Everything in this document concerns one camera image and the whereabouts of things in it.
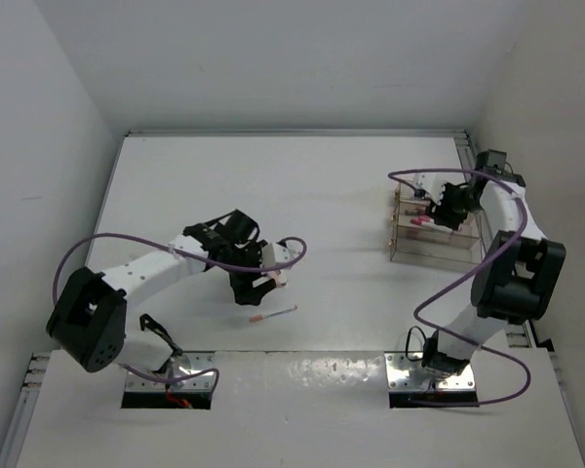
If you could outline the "pink correction tape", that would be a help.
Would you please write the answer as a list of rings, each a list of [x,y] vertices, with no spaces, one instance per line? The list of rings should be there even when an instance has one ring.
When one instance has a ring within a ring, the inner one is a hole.
[[[277,288],[283,288],[287,285],[288,279],[283,271],[272,271],[268,276],[275,282]]]

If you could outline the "orange capped marker front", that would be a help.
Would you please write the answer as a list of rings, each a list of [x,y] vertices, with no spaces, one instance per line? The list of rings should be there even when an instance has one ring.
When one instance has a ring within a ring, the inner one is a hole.
[[[276,312],[270,312],[270,313],[262,313],[262,314],[256,314],[253,315],[249,318],[249,322],[254,324],[257,322],[261,322],[267,319],[271,319],[271,318],[275,318],[275,317],[279,317],[282,315],[286,315],[292,312],[295,312],[298,309],[297,305],[294,305],[292,307],[280,310],[280,311],[276,311]]]

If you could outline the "magenta capped white marker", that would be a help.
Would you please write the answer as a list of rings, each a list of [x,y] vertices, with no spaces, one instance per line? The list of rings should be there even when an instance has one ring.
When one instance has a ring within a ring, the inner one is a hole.
[[[418,225],[418,226],[425,226],[425,227],[434,227],[435,224],[426,218],[413,218],[409,221],[410,224]]]

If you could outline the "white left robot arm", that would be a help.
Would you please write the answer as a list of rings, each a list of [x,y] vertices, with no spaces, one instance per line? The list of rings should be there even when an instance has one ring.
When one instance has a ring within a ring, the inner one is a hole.
[[[252,218],[235,210],[187,226],[167,246],[122,265],[99,272],[82,267],[69,276],[46,332],[87,372],[117,364],[163,373],[182,350],[139,306],[219,263],[231,267],[236,304],[258,306],[284,285],[278,269],[293,258],[285,243],[261,240],[258,231]]]

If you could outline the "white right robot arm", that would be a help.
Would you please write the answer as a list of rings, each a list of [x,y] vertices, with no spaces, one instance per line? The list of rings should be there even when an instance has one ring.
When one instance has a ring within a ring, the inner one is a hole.
[[[544,315],[566,248],[549,240],[531,218],[524,178],[508,167],[502,151],[479,153],[465,182],[418,175],[414,186],[416,194],[429,198],[426,213],[435,224],[456,231],[469,215],[483,213],[493,236],[468,305],[424,345],[423,368],[441,376],[461,374],[475,351],[506,326]]]

